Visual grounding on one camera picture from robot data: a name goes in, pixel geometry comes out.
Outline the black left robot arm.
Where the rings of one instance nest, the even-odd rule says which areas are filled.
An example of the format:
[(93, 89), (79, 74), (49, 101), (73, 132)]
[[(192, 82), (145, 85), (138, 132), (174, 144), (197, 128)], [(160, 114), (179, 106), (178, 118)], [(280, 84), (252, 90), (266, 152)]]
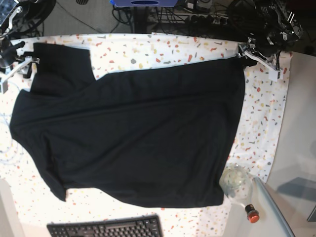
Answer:
[(247, 37), (238, 56), (261, 63), (269, 79), (283, 77), (280, 54), (301, 39), (303, 29), (286, 0), (234, 0), (227, 8), (229, 23)]

